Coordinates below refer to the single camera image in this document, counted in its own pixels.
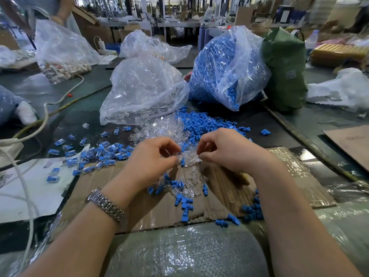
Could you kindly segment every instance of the wristwatch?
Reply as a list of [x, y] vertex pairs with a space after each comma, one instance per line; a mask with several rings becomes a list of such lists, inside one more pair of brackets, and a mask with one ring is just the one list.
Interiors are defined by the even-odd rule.
[[101, 192], [101, 188], [94, 189], [90, 195], [87, 197], [86, 202], [92, 201], [97, 206], [100, 207], [106, 214], [111, 216], [114, 220], [120, 223], [124, 212], [117, 205], [108, 199]]

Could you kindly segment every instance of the green sack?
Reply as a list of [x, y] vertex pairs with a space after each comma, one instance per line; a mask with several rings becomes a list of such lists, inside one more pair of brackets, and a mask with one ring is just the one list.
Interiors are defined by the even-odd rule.
[[272, 76], [264, 91], [279, 111], [291, 111], [305, 105], [305, 43], [282, 28], [269, 31], [263, 41], [262, 55]]

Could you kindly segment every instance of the water bottle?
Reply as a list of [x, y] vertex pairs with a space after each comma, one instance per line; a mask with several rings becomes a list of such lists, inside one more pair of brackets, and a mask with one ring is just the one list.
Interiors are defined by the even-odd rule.
[[308, 37], [305, 41], [305, 47], [307, 51], [307, 56], [312, 52], [312, 50], [315, 48], [318, 42], [318, 33], [319, 30], [314, 30], [310, 37]]

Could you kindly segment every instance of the clear plastic bag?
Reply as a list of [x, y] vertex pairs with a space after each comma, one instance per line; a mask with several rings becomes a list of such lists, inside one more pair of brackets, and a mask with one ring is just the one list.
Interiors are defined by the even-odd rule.
[[190, 88], [168, 62], [147, 56], [122, 60], [110, 78], [113, 87], [100, 108], [100, 123], [141, 124], [178, 110]]
[[101, 56], [81, 35], [50, 20], [36, 21], [37, 63], [52, 83], [88, 72]]
[[17, 60], [17, 54], [6, 46], [0, 45], [0, 68], [6, 69]]
[[23, 98], [14, 95], [0, 85], [0, 126], [4, 125], [15, 113]]
[[191, 48], [191, 45], [180, 48], [170, 46], [157, 38], [147, 36], [142, 30], [135, 30], [123, 40], [119, 57], [154, 56], [174, 64], [186, 58]]
[[244, 26], [212, 39], [197, 55], [190, 79], [190, 99], [220, 102], [238, 111], [260, 93], [270, 71], [261, 57], [263, 38]]

